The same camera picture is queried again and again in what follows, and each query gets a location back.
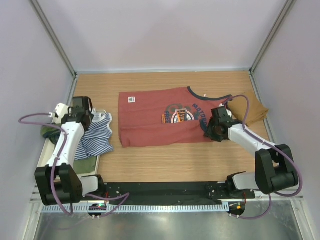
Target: striped shirt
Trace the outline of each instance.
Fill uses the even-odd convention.
[[[81,138],[77,147],[74,160],[87,159],[112,152],[114,148],[109,144],[112,135],[110,123],[112,116],[106,113],[102,120],[92,121],[89,130]]]

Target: red t-shirt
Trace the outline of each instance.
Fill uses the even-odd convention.
[[[163,146],[211,141],[204,137],[206,125],[217,108],[231,95],[209,98],[190,87],[158,91],[120,92],[119,138],[125,147]]]

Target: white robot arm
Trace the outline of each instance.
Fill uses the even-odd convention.
[[[38,167],[35,171],[35,180],[43,204],[56,204],[50,183],[50,173],[59,155],[58,152],[62,147],[63,149],[57,160],[54,173],[56,177],[60,178],[60,181],[55,181],[54,185],[61,202],[63,204],[78,203],[88,193],[94,193],[96,191],[104,192],[104,183],[100,175],[78,178],[73,170],[79,142],[85,134],[85,131],[89,129],[93,119],[91,111],[92,103],[88,97],[74,97],[72,107],[67,107],[61,103],[57,106],[56,114],[59,115],[58,118],[62,123],[61,128],[65,131],[67,140],[64,143],[65,136],[61,134],[47,165]]]
[[[214,108],[211,113],[208,126],[201,123],[204,136],[217,142],[231,140],[255,157],[255,172],[239,172],[227,177],[230,191],[254,189],[271,194],[298,185],[299,178],[295,168],[278,153],[285,153],[293,160],[287,145],[276,145],[261,138],[239,120],[232,119],[231,112],[225,106]]]

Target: wooden table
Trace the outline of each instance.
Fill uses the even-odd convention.
[[[233,173],[252,172],[255,159],[231,142],[172,144],[123,148],[118,135],[119,92],[165,90],[190,86],[200,96],[218,98],[252,90],[246,71],[82,74],[75,96],[88,96],[93,107],[112,114],[110,143],[114,152],[100,158],[98,173],[105,182],[224,181]],[[252,131],[268,139],[264,123]]]

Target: brown cloth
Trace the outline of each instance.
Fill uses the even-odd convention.
[[[259,102],[253,91],[247,91],[242,95],[247,96],[250,101],[249,113],[245,121],[246,125],[251,126],[255,122],[262,121],[267,117],[269,109]],[[244,97],[236,97],[232,101],[229,101],[228,107],[237,119],[240,121],[244,120],[247,109],[247,101]]]

